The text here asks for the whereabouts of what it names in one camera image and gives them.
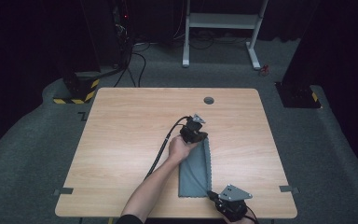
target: sleeve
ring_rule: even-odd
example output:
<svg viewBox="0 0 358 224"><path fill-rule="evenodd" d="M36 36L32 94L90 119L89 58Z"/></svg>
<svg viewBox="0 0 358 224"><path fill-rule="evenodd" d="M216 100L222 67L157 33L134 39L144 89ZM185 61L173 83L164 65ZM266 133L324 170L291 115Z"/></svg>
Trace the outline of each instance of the sleeve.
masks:
<svg viewBox="0 0 358 224"><path fill-rule="evenodd" d="M124 215L118 219L116 224L144 224L141 219L134 215Z"/></svg>

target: white metal stand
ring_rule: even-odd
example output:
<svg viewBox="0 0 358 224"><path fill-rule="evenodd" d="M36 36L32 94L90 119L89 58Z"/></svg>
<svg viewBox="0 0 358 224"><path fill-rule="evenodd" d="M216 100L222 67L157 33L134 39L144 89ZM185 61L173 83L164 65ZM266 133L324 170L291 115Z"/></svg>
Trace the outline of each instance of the white metal stand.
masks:
<svg viewBox="0 0 358 224"><path fill-rule="evenodd" d="M253 68L260 69L260 63L255 55L255 41L260 30L261 22L264 18L267 3L269 0L263 0L258 15L241 14L211 14L211 13L190 13L190 0L187 0L186 9L186 33L185 45L183 50L183 67L190 66L189 32L190 27L203 28L229 28L229 29L253 29L251 42L246 42L246 49L249 52Z"/></svg>

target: gray carpet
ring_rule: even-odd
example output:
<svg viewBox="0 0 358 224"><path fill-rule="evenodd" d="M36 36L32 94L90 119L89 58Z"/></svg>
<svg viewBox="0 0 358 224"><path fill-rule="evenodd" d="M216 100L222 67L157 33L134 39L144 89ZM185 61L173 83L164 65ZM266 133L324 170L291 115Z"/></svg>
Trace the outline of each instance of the gray carpet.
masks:
<svg viewBox="0 0 358 224"><path fill-rule="evenodd" d="M192 44L202 47L208 43ZM358 223L358 160L324 91L312 86L323 108L293 109L282 106L274 87L274 82L282 80L297 44L257 41L257 56L270 67L266 77L253 70L243 42L190 49L189 68L181 66L182 48L151 45L139 52L147 60L141 87L257 89L289 184L300 191L294 195L298 216L275 223ZM142 66L142 58L133 55L130 69L135 79ZM117 79L118 75L104 77L98 88L113 87ZM132 86L128 72L118 86ZM53 104L52 98L63 89L61 80L47 86L44 103L0 141L0 223L79 223L79 218L55 215L58 197L52 193L63 185L85 126L78 112L88 113L92 101L87 105ZM87 217L83 223L107 223L107 218Z"/></svg>

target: black cable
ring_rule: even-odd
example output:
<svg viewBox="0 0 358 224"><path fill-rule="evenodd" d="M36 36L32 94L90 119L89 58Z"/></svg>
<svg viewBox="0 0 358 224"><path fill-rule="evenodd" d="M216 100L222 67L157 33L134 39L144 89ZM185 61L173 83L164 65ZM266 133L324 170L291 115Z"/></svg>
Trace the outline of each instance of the black cable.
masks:
<svg viewBox="0 0 358 224"><path fill-rule="evenodd" d="M136 84L135 84L135 79L133 79L132 72L131 72L131 70L130 70L130 68L129 68L129 67L127 68L127 71L129 71L129 74L130 74L130 78L131 78L131 81L132 81L132 85L133 85L133 87L136 87Z"/></svg>
<svg viewBox="0 0 358 224"><path fill-rule="evenodd" d="M145 50L149 49L150 46L151 46L150 42L147 42L147 43L144 43L144 44L147 44L147 47L145 49L137 49L137 50L133 50L132 52L142 52L142 51L145 51Z"/></svg>
<svg viewBox="0 0 358 224"><path fill-rule="evenodd" d="M109 76L112 76L112 75L115 75L119 72L121 72L122 70L120 68L118 69L115 69L113 71L110 71L110 72L107 72L107 73L103 73L103 74L100 74L98 76L95 76L95 77L80 77L81 80L83 81L88 81L88 80L96 80L96 79L100 79L100 78L103 78L103 77L109 77Z"/></svg>
<svg viewBox="0 0 358 224"><path fill-rule="evenodd" d="M145 67L146 67L146 59L143 55L139 54L139 53L133 53L135 55L138 55L139 57L141 57L142 59L144 59L144 67L142 68L141 74L139 74L138 77L138 87L141 87L141 78L142 78L142 74L144 73Z"/></svg>
<svg viewBox="0 0 358 224"><path fill-rule="evenodd" d="M121 73L120 77L118 78L116 84L113 87L116 87L118 82L120 82L121 78L123 77L124 73L127 71L127 68L123 69L123 72Z"/></svg>
<svg viewBox="0 0 358 224"><path fill-rule="evenodd" d="M216 44L238 44L241 42L246 42L248 38L235 38L234 40L218 40L215 39L214 43Z"/></svg>
<svg viewBox="0 0 358 224"><path fill-rule="evenodd" d="M181 16L180 16L180 21L179 21L179 25L178 25L178 29L176 30L176 33L173 35L173 39L176 38L176 35L179 33L179 30L182 26L182 21L183 21L183 15L185 14L185 0L182 1L182 10L181 10Z"/></svg>
<svg viewBox="0 0 358 224"><path fill-rule="evenodd" d="M253 211L249 206L246 206L246 207L252 212L252 214L254 215L255 218L248 217L248 216L246 216L246 215L244 215L243 217L248 218L248 219L251 219L255 224L259 224L259 223L258 223L258 220L257 220L257 217L255 216L254 211Z"/></svg>
<svg viewBox="0 0 358 224"><path fill-rule="evenodd" d="M208 46L206 46L206 47L204 47L204 48L199 48L199 47L196 47L196 46L194 46L194 45L191 45L191 44L188 44L191 48L193 48L193 49L208 49L208 48L210 48L212 45L213 45L213 43L214 43L214 40L213 40L213 38L211 39L212 41L211 41L211 44L209 44Z"/></svg>
<svg viewBox="0 0 358 224"><path fill-rule="evenodd" d="M182 117L182 118L180 118L178 121L176 121L176 123L172 126L172 128L170 129L170 131L167 133L167 136L165 137L164 142L162 143L162 146L161 146L161 148L159 149L158 155L156 156L156 159L155 159L155 161L153 162L152 167L150 167L150 170L149 170L149 172L147 173L147 175L146 175L146 177L145 177L144 180L146 180L146 179L153 173L154 169L156 168L156 165L157 165L157 163L158 163L158 161L159 161L159 158L161 157L162 152L164 151L164 148L165 148L165 146L167 145L168 140L169 140L170 137L171 137L171 133L172 133L173 129L174 129L177 125L179 125L179 122L180 122L180 121L182 121L183 119L189 119L189 118L191 118L191 117L190 117L190 116Z"/></svg>

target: black device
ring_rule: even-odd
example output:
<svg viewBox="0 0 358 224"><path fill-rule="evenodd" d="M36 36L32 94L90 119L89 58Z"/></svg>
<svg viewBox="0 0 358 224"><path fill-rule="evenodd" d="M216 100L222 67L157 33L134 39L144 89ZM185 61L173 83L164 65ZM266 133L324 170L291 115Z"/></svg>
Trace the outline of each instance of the black device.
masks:
<svg viewBox="0 0 358 224"><path fill-rule="evenodd" d="M159 149L158 155L156 156L156 159L153 162L153 165L150 168L149 172L147 173L145 179L153 173L153 171L156 168L156 165L159 161L159 158L160 158L162 152L164 151L165 146L168 143L168 139L170 139L170 137L171 137L171 133L172 133L173 129L177 125L179 125L179 123L183 119L186 119L187 123L186 123L186 125L183 124L183 128L180 131L180 134L182 135L182 138L185 140L186 143L188 143L188 144L197 143L197 142L202 141L203 139L205 139L208 136L207 133L200 132L200 129L202 128L201 123L205 123L205 121L197 114L194 115L194 118L191 116L185 116L185 117L182 117L179 120L177 120L176 123L173 124L170 131L167 133L167 136L165 137L164 142L162 143L162 146Z"/></svg>
<svg viewBox="0 0 358 224"><path fill-rule="evenodd" d="M245 200L229 202L219 198L219 195L211 190L208 192L208 197L214 202L217 211L223 214L230 222L241 220L248 211Z"/></svg>
<svg viewBox="0 0 358 224"><path fill-rule="evenodd" d="M258 224L257 218L246 216L248 210L255 216L252 209L245 203L245 199L253 198L252 194L233 185L227 185L220 194L211 190L208 190L207 194L209 199L214 202L217 211L223 214L230 222L236 222L245 217Z"/></svg>
<svg viewBox="0 0 358 224"><path fill-rule="evenodd" d="M180 134L186 143L198 143L208 136L207 133L200 132L200 129L202 128L202 122L204 121L197 115L195 115L194 118L191 116L187 118L186 125L184 125L180 130Z"/></svg>

